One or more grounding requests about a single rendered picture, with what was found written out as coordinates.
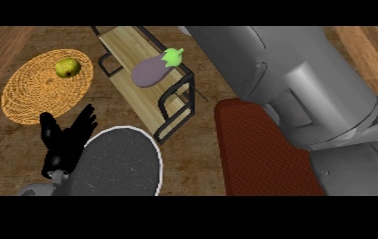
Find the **yellow-green pear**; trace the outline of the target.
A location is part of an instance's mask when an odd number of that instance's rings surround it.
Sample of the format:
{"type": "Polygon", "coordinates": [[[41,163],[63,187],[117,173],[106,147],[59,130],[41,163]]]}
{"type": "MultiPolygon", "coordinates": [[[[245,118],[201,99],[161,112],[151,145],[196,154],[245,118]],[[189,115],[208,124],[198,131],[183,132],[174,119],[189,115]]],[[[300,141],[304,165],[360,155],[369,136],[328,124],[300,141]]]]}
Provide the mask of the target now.
{"type": "Polygon", "coordinates": [[[56,74],[60,78],[74,77],[81,70],[81,64],[74,58],[65,58],[56,63],[56,74]]]}

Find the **dark grey plate, white rim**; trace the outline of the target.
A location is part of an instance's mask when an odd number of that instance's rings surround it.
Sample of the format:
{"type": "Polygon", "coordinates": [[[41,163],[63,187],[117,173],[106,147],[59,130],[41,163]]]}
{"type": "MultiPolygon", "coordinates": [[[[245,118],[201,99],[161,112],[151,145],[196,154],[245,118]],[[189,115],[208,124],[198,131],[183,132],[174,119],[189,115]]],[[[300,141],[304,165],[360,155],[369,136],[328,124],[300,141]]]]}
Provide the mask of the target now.
{"type": "Polygon", "coordinates": [[[72,196],[156,196],[162,158],[151,135],[133,126],[103,130],[86,144],[68,178],[72,196]]]}

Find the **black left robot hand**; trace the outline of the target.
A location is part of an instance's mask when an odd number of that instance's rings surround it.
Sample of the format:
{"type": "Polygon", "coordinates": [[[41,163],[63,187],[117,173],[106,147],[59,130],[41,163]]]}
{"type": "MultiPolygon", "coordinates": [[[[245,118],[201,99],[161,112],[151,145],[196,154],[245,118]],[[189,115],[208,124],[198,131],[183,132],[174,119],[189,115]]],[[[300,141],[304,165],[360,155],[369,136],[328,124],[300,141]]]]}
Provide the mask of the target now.
{"type": "Polygon", "coordinates": [[[97,126],[94,107],[87,105],[72,125],[60,129],[53,115],[40,114],[41,140],[47,148],[41,175],[50,179],[56,170],[69,175],[75,169],[84,146],[97,126]]]}

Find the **dark red placemat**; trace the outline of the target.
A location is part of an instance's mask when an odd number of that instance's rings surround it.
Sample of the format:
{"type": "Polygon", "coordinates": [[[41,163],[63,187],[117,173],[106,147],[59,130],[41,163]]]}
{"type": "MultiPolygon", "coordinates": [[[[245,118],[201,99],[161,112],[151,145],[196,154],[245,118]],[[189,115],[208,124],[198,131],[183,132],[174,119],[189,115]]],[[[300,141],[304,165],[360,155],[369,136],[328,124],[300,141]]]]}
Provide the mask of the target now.
{"type": "Polygon", "coordinates": [[[216,104],[227,196],[323,196],[310,153],[286,141],[264,109],[239,99],[216,104]]]}

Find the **wooden tiered shelf, black frame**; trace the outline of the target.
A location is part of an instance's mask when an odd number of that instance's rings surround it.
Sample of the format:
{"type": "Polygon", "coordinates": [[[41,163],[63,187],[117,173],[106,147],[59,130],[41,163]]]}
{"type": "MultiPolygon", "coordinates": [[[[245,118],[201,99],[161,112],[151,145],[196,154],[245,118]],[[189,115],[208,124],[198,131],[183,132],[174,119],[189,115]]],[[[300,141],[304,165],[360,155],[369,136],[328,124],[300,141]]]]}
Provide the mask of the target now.
{"type": "Polygon", "coordinates": [[[195,115],[195,74],[185,64],[151,87],[139,87],[131,80],[134,66],[165,50],[165,46],[143,26],[117,26],[99,37],[106,53],[97,64],[127,100],[159,144],[195,115]]]}

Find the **purple eggplant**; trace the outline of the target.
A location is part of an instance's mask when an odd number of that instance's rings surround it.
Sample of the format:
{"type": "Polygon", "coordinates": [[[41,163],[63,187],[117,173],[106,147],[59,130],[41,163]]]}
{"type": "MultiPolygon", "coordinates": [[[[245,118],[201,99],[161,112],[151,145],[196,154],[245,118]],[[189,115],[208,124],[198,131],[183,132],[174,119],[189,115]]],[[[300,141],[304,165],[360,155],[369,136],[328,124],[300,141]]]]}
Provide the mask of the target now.
{"type": "Polygon", "coordinates": [[[168,48],[159,55],[145,59],[131,72],[133,83],[142,87],[153,86],[170,71],[182,64],[185,49],[168,48]]]}

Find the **round wicker tray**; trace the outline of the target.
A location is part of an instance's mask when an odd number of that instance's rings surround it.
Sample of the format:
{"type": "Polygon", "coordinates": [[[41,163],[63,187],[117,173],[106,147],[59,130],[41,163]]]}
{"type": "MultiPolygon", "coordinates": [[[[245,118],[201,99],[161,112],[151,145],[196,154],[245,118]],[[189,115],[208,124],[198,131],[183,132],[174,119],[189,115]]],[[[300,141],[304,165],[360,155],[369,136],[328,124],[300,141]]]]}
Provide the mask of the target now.
{"type": "Polygon", "coordinates": [[[35,56],[18,68],[1,93],[1,111],[18,124],[40,123],[40,114],[65,114],[80,102],[91,85],[93,64],[89,56],[74,49],[56,49],[35,56]],[[56,74],[56,63],[74,58],[80,73],[71,78],[56,74]]]}

